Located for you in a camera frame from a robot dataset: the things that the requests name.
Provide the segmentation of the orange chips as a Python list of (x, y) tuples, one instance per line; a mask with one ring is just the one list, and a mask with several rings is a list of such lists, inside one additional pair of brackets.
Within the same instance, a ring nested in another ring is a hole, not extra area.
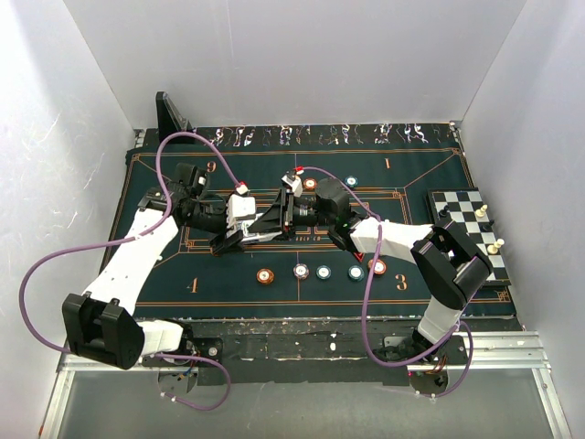
[(306, 178), (303, 182), (303, 188), (309, 191), (315, 190), (317, 182), (313, 178)]
[(368, 268), (373, 269), (375, 275), (382, 275), (387, 270), (385, 262), (381, 260), (377, 260), (375, 262), (373, 260), (370, 260), (368, 263)]

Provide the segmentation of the green poker chip stack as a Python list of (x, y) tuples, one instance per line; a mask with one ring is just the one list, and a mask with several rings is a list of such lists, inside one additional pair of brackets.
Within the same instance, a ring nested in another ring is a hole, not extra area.
[(328, 266), (319, 266), (316, 270), (316, 275), (321, 280), (327, 280), (331, 276), (331, 269)]

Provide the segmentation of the green chips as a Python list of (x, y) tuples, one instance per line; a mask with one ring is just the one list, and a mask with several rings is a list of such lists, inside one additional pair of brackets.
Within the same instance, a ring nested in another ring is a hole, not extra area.
[(348, 176), (345, 179), (345, 183), (348, 187), (353, 188), (353, 187), (356, 187), (356, 185), (357, 185), (357, 179), (353, 176)]
[(359, 282), (364, 278), (364, 276), (365, 272), (361, 266), (353, 265), (348, 269), (348, 277), (352, 281)]

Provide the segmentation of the orange poker chip stack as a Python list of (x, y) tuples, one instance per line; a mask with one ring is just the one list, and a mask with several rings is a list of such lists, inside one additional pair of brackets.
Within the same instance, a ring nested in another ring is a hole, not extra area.
[(262, 268), (257, 271), (256, 279), (260, 284), (271, 284), (274, 280), (274, 273), (268, 268)]

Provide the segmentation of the blue playing card deck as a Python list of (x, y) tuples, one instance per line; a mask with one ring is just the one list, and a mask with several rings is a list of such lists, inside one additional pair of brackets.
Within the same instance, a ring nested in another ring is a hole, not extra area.
[(242, 245), (251, 245), (265, 241), (272, 241), (282, 235), (282, 232), (279, 230), (252, 232), (250, 230), (251, 224), (251, 220), (242, 221), (240, 224), (240, 230), (242, 231), (243, 235), (241, 240)]

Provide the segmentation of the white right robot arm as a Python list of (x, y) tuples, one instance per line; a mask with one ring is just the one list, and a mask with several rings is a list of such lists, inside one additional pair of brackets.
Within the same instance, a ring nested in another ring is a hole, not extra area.
[(395, 351), (434, 363), (446, 353), (449, 332), (494, 267), (454, 220), (423, 225), (382, 220), (371, 211), (361, 214), (353, 210), (350, 202), (355, 197), (350, 187), (334, 177), (318, 182), (313, 198), (298, 197), (284, 188), (248, 231), (275, 239), (287, 238), (297, 226), (322, 225), (342, 251), (372, 253), (415, 264), (431, 300), (410, 340)]

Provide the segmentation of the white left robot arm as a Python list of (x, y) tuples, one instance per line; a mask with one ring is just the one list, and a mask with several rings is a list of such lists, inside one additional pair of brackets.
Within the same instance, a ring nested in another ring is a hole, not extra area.
[(137, 322), (138, 296), (162, 256), (183, 226), (225, 236), (229, 227), (254, 218), (256, 203), (240, 184), (224, 209), (206, 204), (205, 170), (186, 164), (176, 168), (175, 180), (147, 192), (126, 235), (99, 276), (83, 294), (69, 294), (62, 315), (70, 351), (119, 369), (131, 368), (140, 357), (163, 353), (177, 366), (194, 356), (193, 341), (171, 321)]

